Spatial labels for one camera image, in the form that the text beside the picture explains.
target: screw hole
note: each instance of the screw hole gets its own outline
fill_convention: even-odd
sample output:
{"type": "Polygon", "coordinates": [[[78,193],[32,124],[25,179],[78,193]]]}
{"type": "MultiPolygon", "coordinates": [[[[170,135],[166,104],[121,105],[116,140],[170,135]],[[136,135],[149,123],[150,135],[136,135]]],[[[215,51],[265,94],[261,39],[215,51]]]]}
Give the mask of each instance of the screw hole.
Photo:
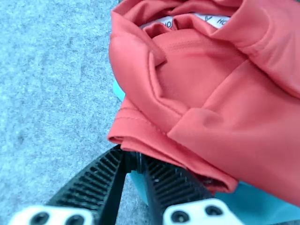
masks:
{"type": "Polygon", "coordinates": [[[66,225],[83,225],[83,223],[84,218],[82,216],[74,215],[67,220],[66,225]]]}
{"type": "Polygon", "coordinates": [[[209,216],[220,216],[223,214],[223,211],[219,207],[214,206],[214,205],[210,205],[210,206],[206,207],[205,212],[209,216]]]}
{"type": "Polygon", "coordinates": [[[30,225],[44,225],[45,223],[47,223],[48,219],[48,213],[40,212],[31,219],[30,225]]]}
{"type": "Polygon", "coordinates": [[[185,223],[189,221],[189,216],[183,211],[176,211],[172,214],[171,219],[175,223],[185,223]]]}

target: light blue cloth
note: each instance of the light blue cloth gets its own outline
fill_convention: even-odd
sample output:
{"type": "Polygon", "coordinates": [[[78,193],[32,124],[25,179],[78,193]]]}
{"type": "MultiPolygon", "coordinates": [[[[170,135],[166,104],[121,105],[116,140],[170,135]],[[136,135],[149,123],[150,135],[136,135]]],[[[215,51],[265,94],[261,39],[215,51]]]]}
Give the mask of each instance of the light blue cloth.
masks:
{"type": "MultiPolygon", "coordinates": [[[[113,91],[120,100],[124,99],[125,93],[116,81],[113,91]]],[[[132,172],[130,176],[140,197],[147,203],[142,175],[132,172]]],[[[245,225],[270,225],[300,219],[299,207],[243,182],[234,193],[216,193],[216,197],[224,201],[245,225]]]]}

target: garment tag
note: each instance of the garment tag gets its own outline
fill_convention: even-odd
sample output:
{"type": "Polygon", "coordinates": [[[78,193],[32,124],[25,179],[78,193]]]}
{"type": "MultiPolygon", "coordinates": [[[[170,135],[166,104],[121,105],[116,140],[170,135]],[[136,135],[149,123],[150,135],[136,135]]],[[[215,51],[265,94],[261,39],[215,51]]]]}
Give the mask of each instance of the garment tag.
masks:
{"type": "MultiPolygon", "coordinates": [[[[197,16],[198,18],[206,21],[207,23],[209,23],[210,25],[212,25],[213,27],[219,29],[221,27],[223,27],[226,22],[230,19],[230,17],[228,16],[224,16],[224,15],[202,15],[200,13],[192,13],[193,15],[197,16]]],[[[140,26],[141,29],[143,29],[146,26],[149,26],[152,23],[163,23],[166,27],[171,28],[173,26],[173,16],[166,16],[157,20],[154,20],[152,22],[146,23],[142,26],[140,26]]]]}

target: fabric fold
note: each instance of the fabric fold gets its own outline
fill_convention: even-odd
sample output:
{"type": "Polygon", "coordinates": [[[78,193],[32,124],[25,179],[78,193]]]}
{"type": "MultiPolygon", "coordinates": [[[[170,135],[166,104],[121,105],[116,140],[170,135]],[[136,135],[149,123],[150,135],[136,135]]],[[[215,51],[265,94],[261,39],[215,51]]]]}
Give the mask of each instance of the fabric fold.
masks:
{"type": "Polygon", "coordinates": [[[242,180],[300,206],[299,10],[293,0],[124,0],[109,56],[126,98],[109,140],[223,184],[212,190],[242,180]],[[230,19],[212,26],[214,15],[230,19]],[[172,27],[150,24],[166,16],[172,27]]]}

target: gray carpet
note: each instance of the gray carpet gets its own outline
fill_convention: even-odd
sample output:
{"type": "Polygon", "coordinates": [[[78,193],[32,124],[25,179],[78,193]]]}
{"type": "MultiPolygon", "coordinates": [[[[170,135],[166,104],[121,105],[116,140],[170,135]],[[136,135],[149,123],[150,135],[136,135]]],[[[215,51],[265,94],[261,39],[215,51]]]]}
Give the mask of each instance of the gray carpet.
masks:
{"type": "MultiPolygon", "coordinates": [[[[112,147],[120,102],[107,52],[117,0],[0,3],[0,225],[45,203],[112,147]]],[[[118,225],[148,225],[126,180],[118,225]]]]}

